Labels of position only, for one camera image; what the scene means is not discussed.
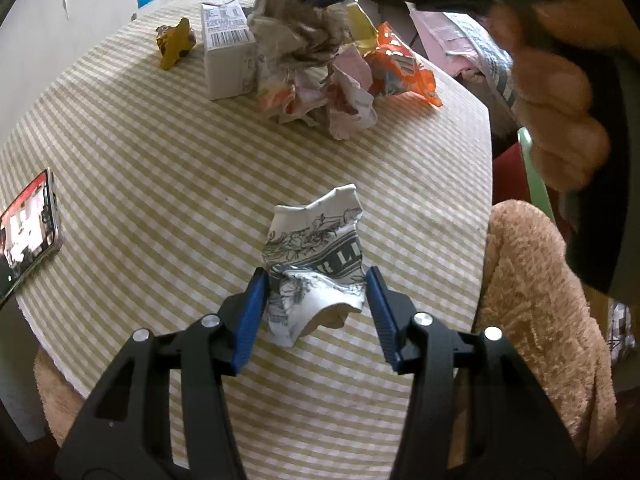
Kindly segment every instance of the trash pile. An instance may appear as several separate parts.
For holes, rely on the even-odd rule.
[[[246,94],[257,79],[258,108],[281,123],[296,119],[349,139],[378,121],[378,96],[415,92],[434,106],[433,72],[388,24],[376,30],[357,2],[319,9],[299,0],[202,4],[205,79],[212,100]],[[157,29],[160,67],[194,47],[189,20]]]
[[[281,124],[301,119],[349,139],[376,124],[377,96],[412,91],[442,106],[433,72],[356,2],[256,0],[247,23],[258,43],[258,108]]]

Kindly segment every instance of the smartphone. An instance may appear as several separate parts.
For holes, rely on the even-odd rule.
[[[0,308],[27,275],[62,245],[51,170],[26,187],[0,218]]]

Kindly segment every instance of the finger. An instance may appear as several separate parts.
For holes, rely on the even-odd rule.
[[[522,26],[518,15],[507,6],[493,6],[486,27],[495,44],[504,50],[513,52],[523,45]]]
[[[583,115],[591,107],[593,93],[587,75],[564,57],[535,48],[518,49],[511,75],[524,100],[551,105],[570,115]]]
[[[533,167],[551,189],[558,192],[578,191],[586,187],[593,173],[576,168],[555,153],[533,144],[529,153]]]
[[[622,0],[553,0],[533,7],[559,40],[599,50],[618,46],[640,62],[640,28]]]
[[[545,105],[519,101],[516,114],[535,144],[567,164],[593,173],[609,157],[609,136],[587,115],[566,116]]]

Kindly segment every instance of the table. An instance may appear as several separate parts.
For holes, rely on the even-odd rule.
[[[252,95],[211,102],[201,48],[164,72],[155,43],[155,28],[182,16],[198,30],[200,1],[211,0],[179,0],[89,51],[0,152],[4,206],[42,168],[57,177],[65,243],[18,302],[69,383],[87,396],[138,327],[173,332],[215,312],[261,265],[275,205],[351,182],[365,263],[469,330],[491,209],[484,105],[434,68],[442,108],[384,98],[374,128],[336,141],[266,120]],[[292,350],[263,325],[242,376],[225,379],[249,477],[387,478],[411,378],[385,364],[368,309]],[[184,463],[178,381],[172,436]]]

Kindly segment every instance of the orange plastic wrapper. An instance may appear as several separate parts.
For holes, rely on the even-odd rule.
[[[436,94],[433,72],[422,65],[414,51],[396,36],[387,23],[378,27],[378,46],[365,56],[365,61],[373,74],[370,94],[398,95],[411,91],[434,106],[442,106]]]

